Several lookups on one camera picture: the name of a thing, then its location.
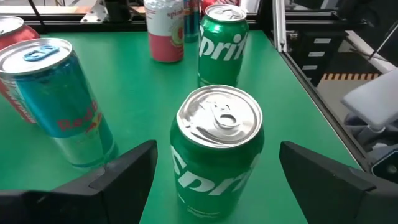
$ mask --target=can lid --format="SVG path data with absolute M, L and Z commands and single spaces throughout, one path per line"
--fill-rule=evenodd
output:
M 213 149 L 229 149 L 250 141 L 262 126 L 262 111 L 246 92 L 210 85 L 189 94 L 177 112 L 185 137 Z
M 214 4 L 206 8 L 206 15 L 220 22 L 239 22 L 245 20 L 247 14 L 239 6 L 230 4 Z
M 22 76 L 46 70 L 63 62 L 72 45 L 58 38 L 19 42 L 0 50 L 0 76 Z
M 10 34 L 24 25 L 24 20 L 16 16 L 0 16 L 0 37 Z

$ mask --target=red bull logo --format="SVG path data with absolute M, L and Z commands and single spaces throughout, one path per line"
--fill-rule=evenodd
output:
M 89 131 L 97 128 L 101 124 L 102 120 L 102 113 L 96 114 L 98 111 L 98 105 L 95 100 L 91 102 L 89 107 L 87 107 L 87 112 L 82 118 L 74 119 L 74 120 L 68 120 L 68 119 L 63 119 L 58 121 L 58 127 L 62 131 L 70 130 L 70 129 L 75 129 L 78 128 L 84 124 L 90 123 L 88 128 L 86 129 L 85 133 L 87 134 Z

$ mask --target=green tabletop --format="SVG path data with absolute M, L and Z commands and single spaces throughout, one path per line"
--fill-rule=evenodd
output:
M 179 63 L 155 62 L 145 32 L 51 34 L 69 40 L 83 65 L 121 153 L 156 139 L 159 158 L 141 224 L 192 223 L 177 209 L 169 130 L 197 87 L 197 44 Z M 306 223 L 278 153 L 289 140 L 353 167 L 339 137 L 261 31 L 250 31 L 238 87 L 264 114 L 265 145 L 235 212 L 222 223 Z M 82 175 L 55 143 L 0 98 L 0 189 L 50 190 Z

